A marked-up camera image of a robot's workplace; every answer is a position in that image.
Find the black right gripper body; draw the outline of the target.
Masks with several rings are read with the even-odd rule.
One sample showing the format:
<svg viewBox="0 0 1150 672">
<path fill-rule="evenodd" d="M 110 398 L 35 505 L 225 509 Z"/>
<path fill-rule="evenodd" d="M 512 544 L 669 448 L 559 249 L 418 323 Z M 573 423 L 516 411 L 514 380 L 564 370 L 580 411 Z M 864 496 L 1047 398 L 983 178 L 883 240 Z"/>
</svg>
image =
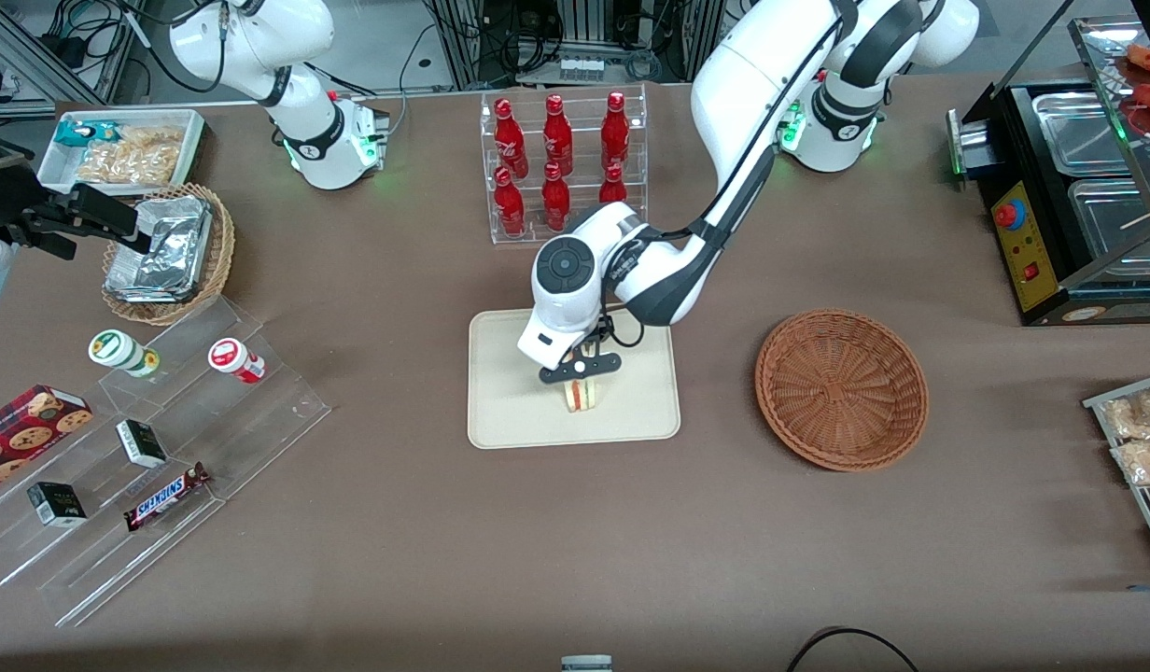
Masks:
<svg viewBox="0 0 1150 672">
<path fill-rule="evenodd" d="M 62 235 L 72 224 L 72 197 L 43 188 L 33 158 L 32 150 L 0 139 L 0 240 L 72 260 L 76 243 Z"/>
</svg>

